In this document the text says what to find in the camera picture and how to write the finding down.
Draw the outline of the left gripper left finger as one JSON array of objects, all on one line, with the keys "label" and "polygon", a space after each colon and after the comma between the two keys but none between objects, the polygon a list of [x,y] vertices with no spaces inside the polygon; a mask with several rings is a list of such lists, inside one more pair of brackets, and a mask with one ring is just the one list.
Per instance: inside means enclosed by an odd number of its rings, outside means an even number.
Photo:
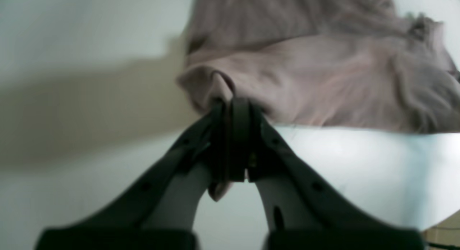
[{"label": "left gripper left finger", "polygon": [[215,102],[117,199],[74,225],[47,229],[36,249],[200,249],[192,229],[202,195],[223,177],[211,150],[225,108]]}]

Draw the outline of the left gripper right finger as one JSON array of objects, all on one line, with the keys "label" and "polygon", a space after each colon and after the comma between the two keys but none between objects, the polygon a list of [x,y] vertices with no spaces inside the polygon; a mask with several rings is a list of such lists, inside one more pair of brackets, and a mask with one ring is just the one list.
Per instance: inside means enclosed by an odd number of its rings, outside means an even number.
[{"label": "left gripper right finger", "polygon": [[266,214],[264,250],[424,250],[414,229],[355,207],[301,160],[254,104],[229,106],[229,180],[254,183]]}]

